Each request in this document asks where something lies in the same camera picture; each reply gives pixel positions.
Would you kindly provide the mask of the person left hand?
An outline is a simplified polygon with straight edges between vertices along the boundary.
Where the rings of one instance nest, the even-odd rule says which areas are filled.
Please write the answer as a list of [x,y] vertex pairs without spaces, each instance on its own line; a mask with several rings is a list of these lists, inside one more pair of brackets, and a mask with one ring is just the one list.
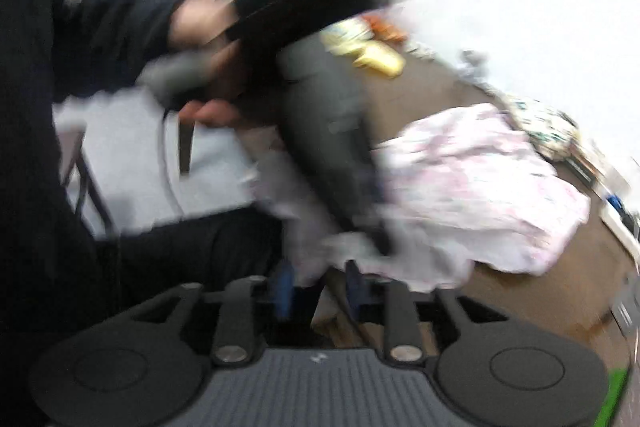
[[244,67],[239,41],[226,31],[238,21],[235,6],[224,0],[183,0],[171,15],[169,45],[206,52],[206,95],[184,104],[178,118],[183,124],[209,128],[248,129],[249,119],[232,104],[240,94]]

